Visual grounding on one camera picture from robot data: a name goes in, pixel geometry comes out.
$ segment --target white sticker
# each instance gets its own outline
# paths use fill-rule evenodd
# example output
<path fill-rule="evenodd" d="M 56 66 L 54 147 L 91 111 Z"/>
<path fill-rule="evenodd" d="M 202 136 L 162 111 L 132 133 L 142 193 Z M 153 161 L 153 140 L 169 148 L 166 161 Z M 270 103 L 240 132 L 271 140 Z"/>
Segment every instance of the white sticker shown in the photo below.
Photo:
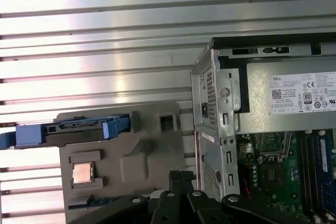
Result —
<path fill-rule="evenodd" d="M 336 72 L 272 76 L 272 115 L 336 110 Z"/>
<path fill-rule="evenodd" d="M 325 149 L 325 141 L 324 139 L 321 139 L 321 152 L 322 152 L 322 169 L 324 172 L 328 172 L 328 165 L 327 165 L 327 155 L 326 155 L 326 149 Z"/>
<path fill-rule="evenodd" d="M 204 132 L 202 132 L 202 137 L 204 137 L 205 139 L 208 139 L 209 141 L 215 143 L 215 139 L 212 136 L 210 136 L 208 134 L 205 134 Z"/>

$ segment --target red wire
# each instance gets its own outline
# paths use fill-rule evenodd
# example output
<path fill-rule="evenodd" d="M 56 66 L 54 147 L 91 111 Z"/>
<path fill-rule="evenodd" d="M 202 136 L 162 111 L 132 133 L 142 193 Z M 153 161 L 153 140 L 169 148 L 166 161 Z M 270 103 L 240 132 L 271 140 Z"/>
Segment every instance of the red wire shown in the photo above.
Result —
<path fill-rule="evenodd" d="M 251 192 L 248 190 L 247 182 L 246 182 L 245 179 L 243 179 L 243 181 L 244 181 L 244 183 L 245 183 L 245 190 L 246 190 L 246 192 L 247 192 L 247 194 L 248 194 L 248 198 L 251 199 Z"/>

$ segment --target motherboard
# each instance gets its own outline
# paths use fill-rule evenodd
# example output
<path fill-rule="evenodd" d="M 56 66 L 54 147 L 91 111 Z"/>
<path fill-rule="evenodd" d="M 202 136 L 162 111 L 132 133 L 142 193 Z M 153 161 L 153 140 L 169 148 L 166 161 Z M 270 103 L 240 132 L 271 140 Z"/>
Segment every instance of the motherboard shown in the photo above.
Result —
<path fill-rule="evenodd" d="M 336 216 L 333 130 L 237 136 L 241 194 L 312 223 Z"/>

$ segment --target corrugated metal surface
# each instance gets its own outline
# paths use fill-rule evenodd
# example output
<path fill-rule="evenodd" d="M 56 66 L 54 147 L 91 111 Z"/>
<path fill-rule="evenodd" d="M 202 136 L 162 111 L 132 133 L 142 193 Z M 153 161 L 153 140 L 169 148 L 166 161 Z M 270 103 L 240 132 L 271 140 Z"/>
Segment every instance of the corrugated metal surface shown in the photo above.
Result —
<path fill-rule="evenodd" d="M 176 100 L 190 153 L 189 70 L 206 42 L 223 35 L 334 31 L 336 0 L 0 0 L 0 14 L 0 123 Z M 39 167 L 57 159 L 55 148 L 9 150 L 1 152 L 0 167 Z M 192 158 L 186 162 L 194 169 Z M 11 217 L 3 223 L 64 223 L 57 212 L 63 207 L 58 168 L 45 169 L 42 177 L 25 169 L 1 174 L 2 188 L 25 192 L 2 196 Z M 25 191 L 22 182 L 31 180 L 39 186 Z M 32 191 L 40 186 L 52 191 Z M 40 204 L 31 209 L 33 199 Z M 23 217 L 24 211 L 33 216 Z"/>

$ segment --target ventilation holes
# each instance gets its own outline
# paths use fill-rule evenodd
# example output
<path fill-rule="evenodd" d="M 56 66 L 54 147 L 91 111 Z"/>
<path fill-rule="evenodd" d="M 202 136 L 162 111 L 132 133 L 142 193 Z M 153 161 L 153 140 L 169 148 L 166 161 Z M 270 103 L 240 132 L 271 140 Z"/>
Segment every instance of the ventilation holes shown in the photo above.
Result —
<path fill-rule="evenodd" d="M 203 163 L 205 190 L 210 192 L 217 201 L 221 201 L 221 191 L 216 180 L 215 171 L 206 163 Z"/>
<path fill-rule="evenodd" d="M 216 109 L 216 92 L 215 87 L 213 86 L 213 76 L 212 72 L 207 74 L 207 90 L 208 90 L 208 117 L 210 123 L 216 125 L 215 120 L 215 109 Z"/>

